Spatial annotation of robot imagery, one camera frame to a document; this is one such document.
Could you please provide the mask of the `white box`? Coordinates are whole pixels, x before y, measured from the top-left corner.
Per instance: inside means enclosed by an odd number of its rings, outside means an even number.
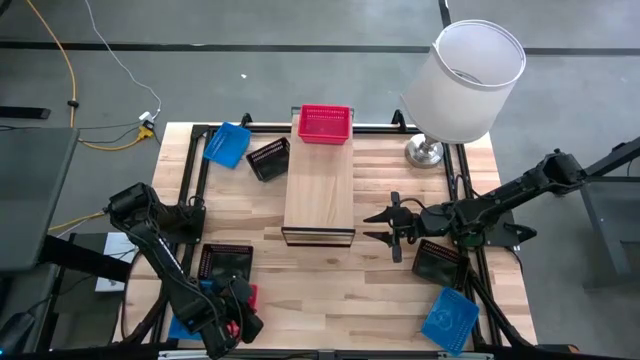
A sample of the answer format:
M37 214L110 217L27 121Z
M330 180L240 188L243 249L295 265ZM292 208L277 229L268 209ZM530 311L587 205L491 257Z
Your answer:
M103 253L131 264L137 253L137 247L129 241L128 237L124 233L109 232L106 236ZM96 280L95 291L98 293L116 292L123 291L124 287L124 282L98 278Z

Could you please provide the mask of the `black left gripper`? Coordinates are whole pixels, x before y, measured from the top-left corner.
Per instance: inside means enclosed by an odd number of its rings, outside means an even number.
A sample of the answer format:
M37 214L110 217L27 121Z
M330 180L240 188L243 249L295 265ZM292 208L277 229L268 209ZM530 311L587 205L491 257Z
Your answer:
M257 315L256 296L252 286L241 276L217 277L215 279L216 323L236 342L252 343L264 328L263 320Z

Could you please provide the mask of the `black plastic basket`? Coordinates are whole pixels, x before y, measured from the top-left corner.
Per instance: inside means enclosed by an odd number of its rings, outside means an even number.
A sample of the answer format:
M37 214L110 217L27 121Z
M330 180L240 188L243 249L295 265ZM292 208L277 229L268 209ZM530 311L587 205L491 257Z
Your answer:
M465 286L469 258L426 239L420 241L412 273L418 277L455 290Z
M199 280L230 278L250 279L254 248L252 246L205 244L198 269Z
M246 160L261 182L268 182L288 171L290 144L281 137L246 155Z

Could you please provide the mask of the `wooden box platform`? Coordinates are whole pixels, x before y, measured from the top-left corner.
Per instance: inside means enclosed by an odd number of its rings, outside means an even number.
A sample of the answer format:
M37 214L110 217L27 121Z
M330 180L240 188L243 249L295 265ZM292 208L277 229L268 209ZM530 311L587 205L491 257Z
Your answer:
M355 238L353 127L343 145L305 143L292 116L281 233L290 247L349 248Z

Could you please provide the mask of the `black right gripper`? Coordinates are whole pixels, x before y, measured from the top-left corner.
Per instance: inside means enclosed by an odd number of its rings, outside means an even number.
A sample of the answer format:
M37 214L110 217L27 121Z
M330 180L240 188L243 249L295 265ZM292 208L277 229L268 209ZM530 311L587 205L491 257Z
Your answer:
M420 207L420 213L413 213L403 203L415 203ZM364 232L364 235L379 240L391 247L394 263L402 261L400 241L406 239L414 244L418 238L444 236L452 222L449 215L440 205L427 207L414 197L400 198L398 192L391 193L391 206L387 206L381 213L365 218L364 223L391 223L392 232Z

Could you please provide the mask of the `black floor strip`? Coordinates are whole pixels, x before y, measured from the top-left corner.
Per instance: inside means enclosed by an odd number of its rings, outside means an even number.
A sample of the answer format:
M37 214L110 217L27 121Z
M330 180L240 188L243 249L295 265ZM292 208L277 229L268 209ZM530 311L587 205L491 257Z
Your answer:
M50 114L48 108L0 106L0 118L46 120Z

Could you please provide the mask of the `red plastic basket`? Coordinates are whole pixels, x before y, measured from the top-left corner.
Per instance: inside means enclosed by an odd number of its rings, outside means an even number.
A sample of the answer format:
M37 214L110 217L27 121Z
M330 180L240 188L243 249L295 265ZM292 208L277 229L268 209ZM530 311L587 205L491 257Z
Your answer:
M343 145L351 129L347 106L305 104L300 109L298 136L305 143Z
M228 292L228 318L237 327L234 335L244 343L251 343L264 326L257 315L257 287L233 284Z

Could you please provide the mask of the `white shade silver table lamp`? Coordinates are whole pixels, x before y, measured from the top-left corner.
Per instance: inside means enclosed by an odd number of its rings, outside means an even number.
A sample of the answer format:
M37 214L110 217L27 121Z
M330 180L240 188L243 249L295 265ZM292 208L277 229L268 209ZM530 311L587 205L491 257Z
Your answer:
M445 27L401 101L419 129L405 147L417 168L438 165L446 144L483 137L494 124L526 67L521 43L486 20Z

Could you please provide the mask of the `blue plastic basket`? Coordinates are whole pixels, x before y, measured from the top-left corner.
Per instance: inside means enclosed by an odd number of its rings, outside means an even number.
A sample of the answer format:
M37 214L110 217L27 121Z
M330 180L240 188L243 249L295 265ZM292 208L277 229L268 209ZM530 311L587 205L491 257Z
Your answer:
M199 283L199 286L205 293L211 293L213 282L211 280L203 280ZM171 318L168 338L177 340L202 340L199 333L189 333L184 325L175 316Z
M205 147L203 157L226 168L234 169L246 152L250 138L250 130L224 122Z
M446 352L458 356L479 315L479 307L458 291L443 287L429 311L421 334Z

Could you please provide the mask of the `black aluminium table frame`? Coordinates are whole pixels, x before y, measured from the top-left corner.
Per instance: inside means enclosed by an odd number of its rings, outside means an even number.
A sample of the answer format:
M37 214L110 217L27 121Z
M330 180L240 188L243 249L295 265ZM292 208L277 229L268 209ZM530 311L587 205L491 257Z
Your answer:
M246 163L228 169L204 164L204 129L198 123L166 126L152 184L160 199L175 203L194 191L183 173L205 173L207 243L250 245L250 280L258 287L257 313L264 327L257 349L414 350L432 343L420 331L440 287L413 275L415 250L401 262L371 238L369 217L392 192L410 207L448 199L443 167L418 169L405 159L409 135L389 125L358 126L353 137L356 235L348 248L290 247L281 235L287 180L259 181Z

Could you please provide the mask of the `grey side stand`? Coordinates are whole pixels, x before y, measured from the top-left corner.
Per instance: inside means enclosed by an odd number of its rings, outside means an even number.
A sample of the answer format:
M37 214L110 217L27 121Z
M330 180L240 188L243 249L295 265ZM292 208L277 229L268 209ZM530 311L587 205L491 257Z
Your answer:
M38 263L78 137L71 128L0 131L0 273Z
M584 284L585 290L602 290L640 283L626 245L640 246L640 177L591 177L580 190L590 222L604 243L613 275L601 275Z

